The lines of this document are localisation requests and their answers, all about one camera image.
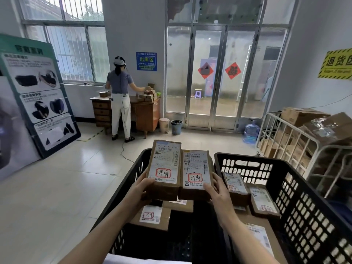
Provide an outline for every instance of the white pants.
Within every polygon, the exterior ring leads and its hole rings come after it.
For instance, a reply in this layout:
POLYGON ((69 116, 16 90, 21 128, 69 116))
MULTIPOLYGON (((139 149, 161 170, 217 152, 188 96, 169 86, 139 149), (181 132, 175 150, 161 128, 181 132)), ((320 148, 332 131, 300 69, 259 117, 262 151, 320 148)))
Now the white pants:
POLYGON ((129 138, 131 134, 131 103, 128 93, 112 93, 111 94, 111 129, 112 135, 116 135, 119 130, 119 119, 122 113, 122 122, 124 124, 125 138, 129 138))

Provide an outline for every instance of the blue trash can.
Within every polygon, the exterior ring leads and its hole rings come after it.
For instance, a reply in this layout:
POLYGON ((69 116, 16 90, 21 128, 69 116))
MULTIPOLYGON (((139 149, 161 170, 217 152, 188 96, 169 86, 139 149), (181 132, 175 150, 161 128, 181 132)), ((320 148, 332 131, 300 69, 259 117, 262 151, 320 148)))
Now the blue trash can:
POLYGON ((183 121, 178 119, 171 121, 171 130, 173 132, 173 135, 181 134, 182 123, 183 121))

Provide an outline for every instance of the purple stool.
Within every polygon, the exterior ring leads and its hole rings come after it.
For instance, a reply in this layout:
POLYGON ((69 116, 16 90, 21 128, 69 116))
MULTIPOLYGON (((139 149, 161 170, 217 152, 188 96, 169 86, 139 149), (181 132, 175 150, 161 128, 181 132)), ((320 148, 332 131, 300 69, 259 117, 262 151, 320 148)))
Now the purple stool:
POLYGON ((194 98, 202 98, 202 90, 200 89, 195 89, 196 94, 194 95, 194 98))

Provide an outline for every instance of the blue water bottle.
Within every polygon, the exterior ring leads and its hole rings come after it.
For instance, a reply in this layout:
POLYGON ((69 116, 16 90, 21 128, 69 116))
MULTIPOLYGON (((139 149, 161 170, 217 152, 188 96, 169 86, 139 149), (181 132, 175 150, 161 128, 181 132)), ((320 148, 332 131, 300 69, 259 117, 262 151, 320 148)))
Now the blue water bottle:
POLYGON ((260 128, 256 124, 255 120, 252 120, 251 124, 248 124, 244 129, 243 142, 245 144, 255 144, 259 134, 260 128))

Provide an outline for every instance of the wooden desk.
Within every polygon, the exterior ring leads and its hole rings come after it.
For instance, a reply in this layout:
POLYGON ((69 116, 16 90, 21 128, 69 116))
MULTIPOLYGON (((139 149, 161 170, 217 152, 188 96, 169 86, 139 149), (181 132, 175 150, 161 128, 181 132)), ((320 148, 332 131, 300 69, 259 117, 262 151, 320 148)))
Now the wooden desk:
MULTIPOLYGON (((110 97, 93 97, 90 98, 94 108, 95 124, 97 127, 103 127, 105 134, 111 128, 111 102, 110 97)), ((136 122, 137 130, 144 132, 144 138, 147 138, 147 132, 153 132, 156 129, 160 118, 160 97, 154 102, 139 102, 135 96, 130 96, 131 101, 131 121, 136 122)))

